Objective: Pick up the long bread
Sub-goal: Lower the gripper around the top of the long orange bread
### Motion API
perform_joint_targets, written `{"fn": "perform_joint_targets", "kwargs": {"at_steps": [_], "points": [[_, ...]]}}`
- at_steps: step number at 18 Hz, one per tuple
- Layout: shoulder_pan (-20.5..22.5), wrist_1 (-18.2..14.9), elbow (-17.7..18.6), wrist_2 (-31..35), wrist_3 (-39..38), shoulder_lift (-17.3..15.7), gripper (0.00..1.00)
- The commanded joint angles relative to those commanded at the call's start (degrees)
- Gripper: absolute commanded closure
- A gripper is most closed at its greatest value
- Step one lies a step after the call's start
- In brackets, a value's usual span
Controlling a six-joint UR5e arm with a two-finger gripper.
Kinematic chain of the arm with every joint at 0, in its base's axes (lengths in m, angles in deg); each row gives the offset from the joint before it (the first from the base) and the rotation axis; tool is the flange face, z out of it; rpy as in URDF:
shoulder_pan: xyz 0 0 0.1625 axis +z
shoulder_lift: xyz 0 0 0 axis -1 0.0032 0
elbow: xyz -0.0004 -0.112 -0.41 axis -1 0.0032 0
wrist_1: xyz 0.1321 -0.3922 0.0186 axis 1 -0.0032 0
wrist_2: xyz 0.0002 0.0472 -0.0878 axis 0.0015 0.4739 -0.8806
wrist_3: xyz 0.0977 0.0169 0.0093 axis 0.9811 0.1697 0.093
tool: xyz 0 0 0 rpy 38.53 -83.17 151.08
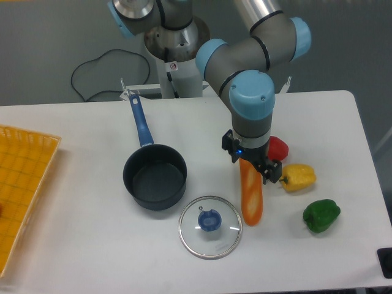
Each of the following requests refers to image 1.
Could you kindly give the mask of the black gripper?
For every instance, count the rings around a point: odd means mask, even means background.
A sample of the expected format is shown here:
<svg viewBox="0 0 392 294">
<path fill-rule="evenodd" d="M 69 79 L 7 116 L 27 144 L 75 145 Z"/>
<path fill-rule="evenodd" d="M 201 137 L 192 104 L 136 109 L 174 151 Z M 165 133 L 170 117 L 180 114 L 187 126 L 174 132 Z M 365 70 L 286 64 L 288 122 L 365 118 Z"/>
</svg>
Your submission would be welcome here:
<svg viewBox="0 0 392 294">
<path fill-rule="evenodd" d="M 222 137 L 222 149 L 227 151 L 233 163 L 238 159 L 249 162 L 267 181 L 276 183 L 282 176 L 282 164 L 279 160 L 268 158 L 270 147 L 270 130 L 257 138 L 246 138 L 234 130 L 228 130 Z"/>
</svg>

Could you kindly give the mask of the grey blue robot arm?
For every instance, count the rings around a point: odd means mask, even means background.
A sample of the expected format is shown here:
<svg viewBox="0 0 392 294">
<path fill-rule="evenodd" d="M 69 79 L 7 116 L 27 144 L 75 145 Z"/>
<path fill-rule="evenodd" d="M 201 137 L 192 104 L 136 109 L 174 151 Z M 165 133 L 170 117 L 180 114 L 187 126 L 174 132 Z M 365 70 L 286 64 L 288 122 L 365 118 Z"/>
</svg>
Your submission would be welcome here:
<svg viewBox="0 0 392 294">
<path fill-rule="evenodd" d="M 207 82 L 232 117 L 222 148 L 232 161 L 248 161 L 264 181 L 275 183 L 282 165 L 267 156 L 275 104 L 268 71 L 307 53 L 311 32 L 302 19 L 285 16 L 276 1 L 236 1 L 235 7 L 249 35 L 230 45 L 211 38 L 191 1 L 108 2 L 123 36 L 143 35 L 162 97 L 197 97 Z"/>
</svg>

